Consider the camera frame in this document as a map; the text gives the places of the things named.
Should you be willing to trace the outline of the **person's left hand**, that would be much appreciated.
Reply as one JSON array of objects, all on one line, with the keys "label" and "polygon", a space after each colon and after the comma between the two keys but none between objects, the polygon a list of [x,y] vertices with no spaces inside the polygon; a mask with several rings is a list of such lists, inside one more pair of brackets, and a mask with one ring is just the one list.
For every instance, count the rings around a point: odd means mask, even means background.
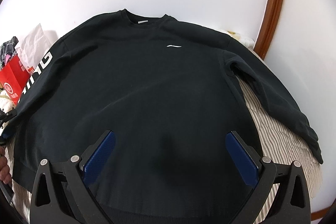
[{"label": "person's left hand", "polygon": [[10,168],[5,157],[5,149],[0,147],[0,180],[5,185],[11,185],[12,177],[10,174]]}]

